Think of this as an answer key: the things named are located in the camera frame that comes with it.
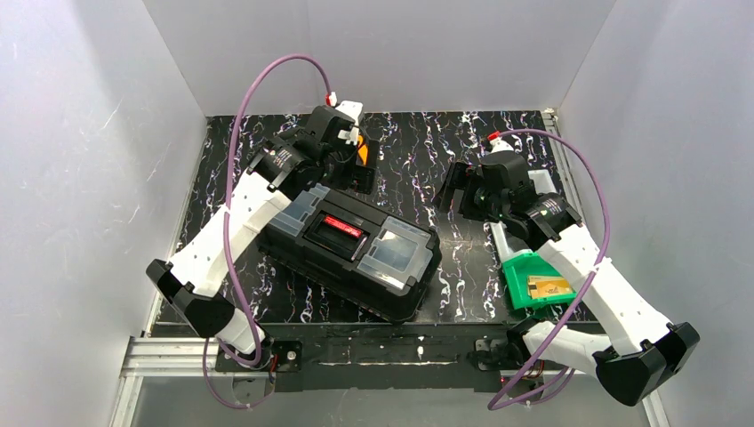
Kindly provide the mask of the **black toolbox with clear lids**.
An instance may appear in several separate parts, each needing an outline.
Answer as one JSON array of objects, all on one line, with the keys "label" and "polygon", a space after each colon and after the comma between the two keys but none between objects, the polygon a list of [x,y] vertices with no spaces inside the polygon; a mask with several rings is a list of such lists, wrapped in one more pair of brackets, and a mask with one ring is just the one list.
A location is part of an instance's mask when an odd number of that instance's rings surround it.
[{"label": "black toolbox with clear lids", "polygon": [[442,254],[438,234],[318,184],[255,239],[262,254],[393,324],[412,320]]}]

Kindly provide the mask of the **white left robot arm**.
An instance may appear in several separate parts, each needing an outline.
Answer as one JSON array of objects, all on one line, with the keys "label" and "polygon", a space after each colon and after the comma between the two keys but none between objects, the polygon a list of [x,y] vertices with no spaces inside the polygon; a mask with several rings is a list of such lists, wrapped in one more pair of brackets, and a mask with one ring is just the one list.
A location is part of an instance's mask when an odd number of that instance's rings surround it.
[{"label": "white left robot arm", "polygon": [[246,366],[259,364],[266,333],[248,302],[236,307],[221,295],[225,278],[239,286],[235,261],[301,193],[319,182],[352,186],[367,171],[358,164],[366,145],[364,106],[342,101],[316,107],[302,126],[260,142],[248,166],[232,174],[233,189],[209,222],[168,260],[153,260],[146,274],[165,300],[200,337],[217,338]]}]

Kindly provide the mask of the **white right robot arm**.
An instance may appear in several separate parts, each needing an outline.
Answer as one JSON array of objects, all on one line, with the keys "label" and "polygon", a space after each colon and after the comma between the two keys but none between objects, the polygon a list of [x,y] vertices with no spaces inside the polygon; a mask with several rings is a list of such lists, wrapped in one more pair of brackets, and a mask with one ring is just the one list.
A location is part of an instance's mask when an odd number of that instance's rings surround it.
[{"label": "white right robot arm", "polygon": [[480,165],[454,163],[433,199],[469,220],[501,222],[576,291],[602,326],[602,335],[527,318],[505,338],[505,354],[527,370],[538,359],[598,379],[633,407],[677,374],[700,341],[688,322],[673,323],[648,303],[598,248],[581,216],[556,192],[540,192],[529,164],[513,151],[484,156]]}]

